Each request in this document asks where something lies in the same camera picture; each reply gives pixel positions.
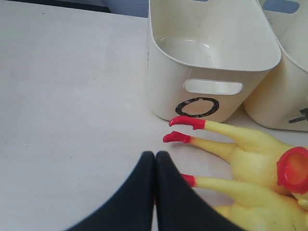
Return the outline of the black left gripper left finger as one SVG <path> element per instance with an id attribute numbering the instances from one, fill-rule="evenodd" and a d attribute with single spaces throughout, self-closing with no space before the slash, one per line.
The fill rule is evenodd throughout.
<path id="1" fill-rule="evenodd" d="M 150 231 L 154 208 L 154 154 L 141 154 L 133 171 L 101 207 L 70 231 Z"/>

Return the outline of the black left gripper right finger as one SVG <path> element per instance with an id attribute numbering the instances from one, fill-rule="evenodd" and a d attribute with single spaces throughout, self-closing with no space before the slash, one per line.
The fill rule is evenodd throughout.
<path id="1" fill-rule="evenodd" d="M 186 182 L 166 151 L 156 154 L 156 214 L 160 231 L 240 231 Z"/>

